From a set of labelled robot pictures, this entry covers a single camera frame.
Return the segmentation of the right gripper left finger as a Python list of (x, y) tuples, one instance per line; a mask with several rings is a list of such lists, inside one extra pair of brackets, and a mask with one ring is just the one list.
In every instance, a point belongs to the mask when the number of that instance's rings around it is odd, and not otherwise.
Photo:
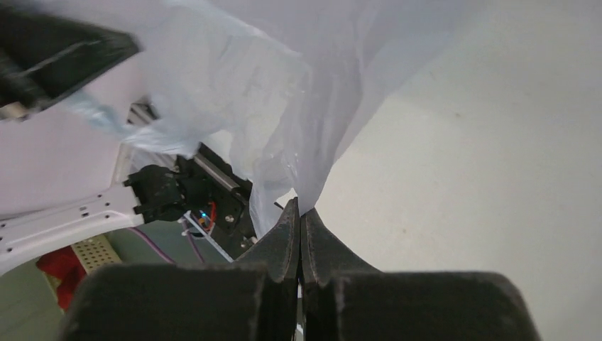
[(292, 340), (298, 201), (236, 261), (103, 266), (78, 286), (59, 340)]

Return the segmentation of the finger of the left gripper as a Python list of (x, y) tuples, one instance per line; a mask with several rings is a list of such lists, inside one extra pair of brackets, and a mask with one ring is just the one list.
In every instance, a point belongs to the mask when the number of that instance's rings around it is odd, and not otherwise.
[(25, 119), (139, 52), (124, 32), (1, 5), (1, 119)]

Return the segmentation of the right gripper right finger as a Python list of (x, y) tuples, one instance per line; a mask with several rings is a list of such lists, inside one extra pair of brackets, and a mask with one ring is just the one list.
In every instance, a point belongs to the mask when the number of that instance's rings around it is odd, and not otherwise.
[(539, 340), (518, 288), (488, 271), (384, 272), (300, 219), (307, 340)]

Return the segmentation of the translucent blue trash bag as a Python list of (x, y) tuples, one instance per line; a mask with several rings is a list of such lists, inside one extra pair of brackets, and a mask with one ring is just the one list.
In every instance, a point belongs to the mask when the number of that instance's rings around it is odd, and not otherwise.
[(132, 33), (158, 119), (121, 123), (107, 101), (72, 111), (126, 144), (190, 157), (225, 136), (253, 184), (256, 234), (294, 190), (314, 207), (332, 166), (384, 99), (440, 53), (465, 1), (51, 1), (52, 13)]

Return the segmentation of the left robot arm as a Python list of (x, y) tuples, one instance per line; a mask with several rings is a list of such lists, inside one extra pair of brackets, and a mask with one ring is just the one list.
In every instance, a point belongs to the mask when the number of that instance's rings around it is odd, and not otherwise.
[(114, 184), (124, 149), (84, 119), (123, 124), (143, 96), (127, 33), (1, 5), (1, 272), (143, 224), (139, 190)]

